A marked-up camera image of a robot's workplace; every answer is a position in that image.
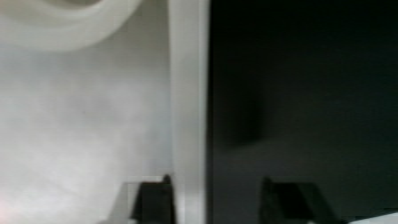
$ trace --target curved white object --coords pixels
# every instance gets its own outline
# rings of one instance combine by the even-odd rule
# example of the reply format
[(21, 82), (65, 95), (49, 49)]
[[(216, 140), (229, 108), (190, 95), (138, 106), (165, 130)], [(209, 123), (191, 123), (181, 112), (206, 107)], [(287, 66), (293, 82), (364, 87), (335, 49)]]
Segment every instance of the curved white object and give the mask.
[(1, 0), (0, 41), (42, 51), (96, 44), (119, 29), (140, 0)]

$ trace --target black surface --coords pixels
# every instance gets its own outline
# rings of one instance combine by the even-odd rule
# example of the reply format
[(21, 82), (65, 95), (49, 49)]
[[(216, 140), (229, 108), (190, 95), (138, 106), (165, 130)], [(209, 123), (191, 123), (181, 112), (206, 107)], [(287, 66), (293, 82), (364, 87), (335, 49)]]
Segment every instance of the black surface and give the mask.
[(174, 192), (170, 178), (140, 183), (131, 219), (138, 224), (174, 224)]
[(264, 175), (314, 182), (346, 220), (396, 211), (396, 12), (394, 1), (213, 0), (215, 224), (257, 222)]

